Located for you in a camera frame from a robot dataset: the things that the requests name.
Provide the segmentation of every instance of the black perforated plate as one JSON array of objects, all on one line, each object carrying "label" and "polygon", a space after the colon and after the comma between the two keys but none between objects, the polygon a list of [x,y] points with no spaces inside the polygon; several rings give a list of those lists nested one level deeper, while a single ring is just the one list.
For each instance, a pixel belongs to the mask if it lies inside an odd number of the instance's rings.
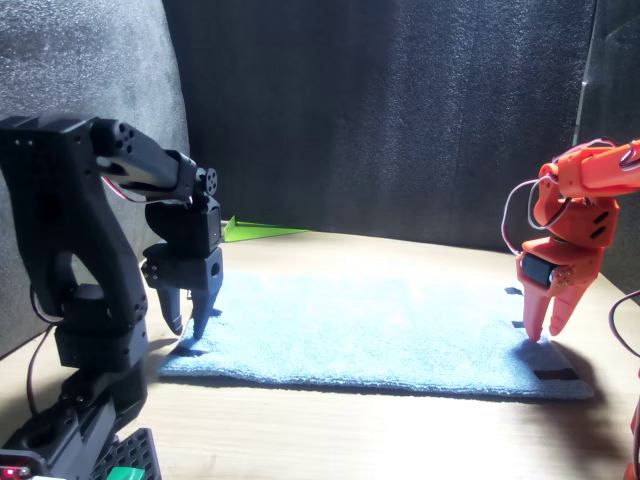
[{"label": "black perforated plate", "polygon": [[150,429],[141,428],[122,442],[116,443],[96,466],[91,480],[107,480],[114,467],[144,469],[144,480],[162,479]]}]

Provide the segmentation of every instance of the red wire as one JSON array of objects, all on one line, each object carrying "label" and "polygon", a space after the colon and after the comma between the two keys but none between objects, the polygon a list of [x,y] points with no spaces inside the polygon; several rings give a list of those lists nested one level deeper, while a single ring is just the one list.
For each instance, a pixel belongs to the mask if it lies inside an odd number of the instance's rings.
[{"label": "red wire", "polygon": [[120,198],[128,201],[128,202],[133,202],[133,203],[149,203],[147,200],[136,200],[135,198],[131,198],[128,195],[125,195],[124,192],[122,190],[120,190],[118,187],[116,187],[111,180],[109,180],[108,178],[104,178],[102,177],[102,180],[104,180],[104,183],[106,183],[109,188],[111,190],[113,190],[113,193],[115,193],[116,195],[118,195]]}]

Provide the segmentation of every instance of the cable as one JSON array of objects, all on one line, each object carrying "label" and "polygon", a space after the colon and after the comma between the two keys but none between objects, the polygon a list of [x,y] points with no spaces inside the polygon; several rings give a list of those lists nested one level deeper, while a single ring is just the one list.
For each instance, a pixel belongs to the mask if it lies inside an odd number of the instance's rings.
[{"label": "cable", "polygon": [[113,190],[113,192],[118,195],[120,198],[122,198],[123,200],[126,200],[127,202],[132,202],[132,203],[144,203],[145,205],[148,205],[150,203],[159,203],[159,202],[165,202],[167,200],[136,200],[135,198],[132,198],[130,196],[128,196],[126,193],[124,193],[122,190],[120,190],[118,187],[116,187],[114,185],[114,183],[109,180],[108,178],[104,178],[102,177],[102,180],[104,181],[104,183],[107,184],[107,186]]},{"label": "cable", "polygon": [[507,222],[507,211],[509,210],[509,202],[511,201],[511,197],[513,196],[514,193],[516,193],[516,191],[518,191],[525,185],[531,185],[536,182],[538,182],[538,180],[527,180],[526,182],[522,182],[520,185],[518,185],[513,190],[511,190],[511,192],[509,193],[509,196],[507,197],[507,202],[504,204],[504,211],[502,213],[502,225],[501,225],[502,239],[504,240],[504,243],[507,244],[507,247],[509,247],[509,250],[511,250],[511,253],[513,253],[514,255],[520,255],[522,252],[519,252],[518,250],[516,250],[516,248],[509,241],[509,238],[507,238],[507,229],[505,224]]},{"label": "cable", "polygon": [[[616,327],[615,322],[615,313],[616,309],[620,306],[621,303],[629,300],[630,298],[636,297],[640,295],[640,290],[636,290],[635,292],[631,292],[628,295],[625,295],[616,303],[613,304],[611,310],[609,310],[609,328],[611,328],[611,333],[616,339],[622,344],[624,348],[626,348],[632,355],[640,358],[640,354],[636,352],[633,348],[629,346],[627,342],[622,338],[620,332],[618,332],[618,328]],[[636,480],[640,480],[640,472],[638,472],[638,460],[640,457],[640,400],[638,400],[638,405],[636,407],[636,424],[633,431],[633,475]]]},{"label": "cable", "polygon": [[620,168],[623,171],[629,172],[631,170],[635,170],[636,168],[640,168],[640,157],[636,158],[635,160],[629,161],[629,159],[633,157],[635,154],[636,152],[633,148],[633,144],[630,143],[629,150],[624,155],[624,157],[622,157],[622,160],[620,160]]},{"label": "cable", "polygon": [[569,204],[571,203],[570,197],[565,198],[564,203],[562,204],[560,209],[553,214],[553,217],[551,217],[551,220],[549,220],[549,222],[547,222],[545,225],[536,225],[536,223],[533,221],[533,218],[531,217],[531,203],[533,203],[533,192],[535,191],[536,187],[540,184],[540,182],[543,180],[550,180],[556,185],[558,184],[558,181],[553,176],[545,175],[544,177],[541,177],[540,179],[538,179],[538,181],[533,185],[533,187],[531,187],[531,191],[529,192],[529,203],[527,205],[527,220],[529,221],[529,225],[531,225],[531,227],[535,228],[536,230],[546,230],[551,225],[553,225],[558,220],[560,220],[560,217],[567,210],[567,208],[569,207]]},{"label": "cable", "polygon": [[33,366],[36,363],[36,357],[38,356],[40,348],[42,348],[44,341],[51,333],[51,330],[53,330],[53,327],[55,327],[55,325],[50,324],[45,330],[44,336],[42,337],[42,340],[40,340],[40,344],[38,344],[38,346],[36,347],[36,351],[33,352],[33,356],[31,357],[31,361],[29,362],[29,370],[27,370],[27,401],[29,402],[29,410],[31,410],[31,415],[33,416],[36,416],[38,414],[38,409],[36,408],[36,400],[33,396]]},{"label": "cable", "polygon": [[616,309],[620,306],[620,304],[622,302],[625,302],[626,300],[629,300],[630,298],[637,297],[638,295],[640,295],[640,290],[636,290],[635,292],[632,292],[629,295],[625,295],[624,297],[622,297],[620,300],[618,300],[616,303],[613,304],[613,306],[611,307],[611,310],[609,310],[609,328],[611,328],[611,333],[613,333],[613,336],[616,337],[616,339],[622,344],[624,348],[626,348],[631,354],[640,358],[640,353],[636,352],[633,348],[631,348],[627,344],[627,342],[624,341],[624,339],[618,332],[618,328],[616,327],[616,322],[615,322]]},{"label": "cable", "polygon": [[29,298],[31,299],[31,308],[33,308],[34,313],[40,320],[48,323],[49,325],[57,325],[60,323],[60,321],[52,320],[50,317],[47,317],[40,309],[40,304],[36,297],[36,291],[33,289],[33,284],[29,286]]}]

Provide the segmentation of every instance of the microfiber towel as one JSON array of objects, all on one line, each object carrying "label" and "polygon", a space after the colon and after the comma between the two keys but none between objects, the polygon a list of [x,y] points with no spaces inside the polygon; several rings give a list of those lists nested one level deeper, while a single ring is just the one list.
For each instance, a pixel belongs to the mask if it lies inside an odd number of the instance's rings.
[{"label": "microfiber towel", "polygon": [[593,391],[545,337],[522,328],[504,285],[225,272],[204,337],[187,328],[161,376],[263,384],[586,399]]}]

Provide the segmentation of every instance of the green object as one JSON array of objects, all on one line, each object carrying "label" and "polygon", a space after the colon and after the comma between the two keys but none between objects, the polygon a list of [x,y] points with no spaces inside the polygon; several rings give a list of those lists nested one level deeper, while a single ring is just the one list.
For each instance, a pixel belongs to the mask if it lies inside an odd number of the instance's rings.
[{"label": "green object", "polygon": [[236,217],[231,217],[227,226],[224,227],[225,242],[240,242],[242,240],[253,240],[255,238],[276,237],[278,235],[291,235],[292,233],[304,233],[309,230],[299,228],[282,228],[263,223],[237,222]]},{"label": "green object", "polygon": [[114,467],[107,480],[142,480],[144,470],[139,468]]}]

